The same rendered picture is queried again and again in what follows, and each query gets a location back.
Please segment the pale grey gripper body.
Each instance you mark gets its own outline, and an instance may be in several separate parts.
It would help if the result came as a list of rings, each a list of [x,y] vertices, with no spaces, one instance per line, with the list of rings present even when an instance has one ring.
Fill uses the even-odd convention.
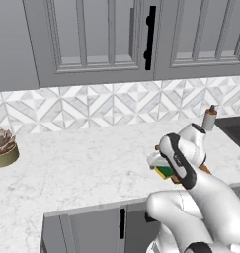
[[[150,169],[154,169],[156,166],[169,166],[167,160],[160,155],[158,150],[155,150],[147,157],[147,163]]]

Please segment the green and yellow sponge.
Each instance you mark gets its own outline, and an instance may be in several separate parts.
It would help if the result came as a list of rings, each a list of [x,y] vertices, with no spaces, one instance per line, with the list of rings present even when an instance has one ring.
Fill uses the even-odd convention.
[[[167,166],[155,166],[154,170],[164,179],[169,179],[174,175],[173,170]]]

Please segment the brown wooden cutting board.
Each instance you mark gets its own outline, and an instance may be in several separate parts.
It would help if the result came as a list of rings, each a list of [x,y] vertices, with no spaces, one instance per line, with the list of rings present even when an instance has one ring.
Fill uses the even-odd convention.
[[[158,144],[155,145],[155,150],[158,150]],[[200,169],[202,171],[204,171],[207,174],[211,174],[211,172],[208,170],[208,168],[205,166],[205,164],[203,163],[202,166],[200,167]],[[174,184],[181,184],[180,181],[178,180],[178,178],[176,176],[172,176],[171,180],[173,181]]]

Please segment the grey soap dispenser bottle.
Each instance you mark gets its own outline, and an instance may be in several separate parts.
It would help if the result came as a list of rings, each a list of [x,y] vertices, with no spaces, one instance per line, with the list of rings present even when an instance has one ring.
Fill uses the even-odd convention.
[[[202,127],[207,131],[211,131],[214,127],[216,117],[217,117],[216,105],[211,105],[209,109],[205,110],[202,121]]]

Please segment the grey base cupboard door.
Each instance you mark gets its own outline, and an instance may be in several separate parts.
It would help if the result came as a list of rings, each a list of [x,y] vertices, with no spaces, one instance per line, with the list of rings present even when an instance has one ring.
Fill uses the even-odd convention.
[[[43,216],[40,253],[119,253],[118,207]]]
[[[125,253],[146,253],[146,249],[156,238],[159,228],[160,222],[147,214],[145,202],[128,205]]]

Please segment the dark sink basin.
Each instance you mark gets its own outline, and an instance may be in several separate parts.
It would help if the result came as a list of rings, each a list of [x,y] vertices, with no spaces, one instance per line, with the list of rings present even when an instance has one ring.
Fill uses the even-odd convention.
[[[220,118],[215,124],[240,147],[240,117]]]

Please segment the succulent plant in olive pot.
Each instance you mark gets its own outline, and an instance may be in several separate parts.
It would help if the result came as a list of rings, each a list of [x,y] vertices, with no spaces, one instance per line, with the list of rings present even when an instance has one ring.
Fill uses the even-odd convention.
[[[8,129],[0,128],[0,168],[11,165],[18,158],[16,137]]]

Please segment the grey wall cupboard door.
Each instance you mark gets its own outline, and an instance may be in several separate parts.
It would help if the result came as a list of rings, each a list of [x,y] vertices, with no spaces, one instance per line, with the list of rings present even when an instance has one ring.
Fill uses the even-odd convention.
[[[157,80],[240,75],[240,0],[162,0]]]
[[[158,0],[23,0],[39,84],[149,81],[146,18]]]

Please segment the grey wall cupboard side panel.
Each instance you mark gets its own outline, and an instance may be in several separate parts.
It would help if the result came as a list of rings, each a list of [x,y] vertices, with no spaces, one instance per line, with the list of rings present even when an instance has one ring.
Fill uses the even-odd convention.
[[[0,0],[0,91],[38,89],[22,0]]]

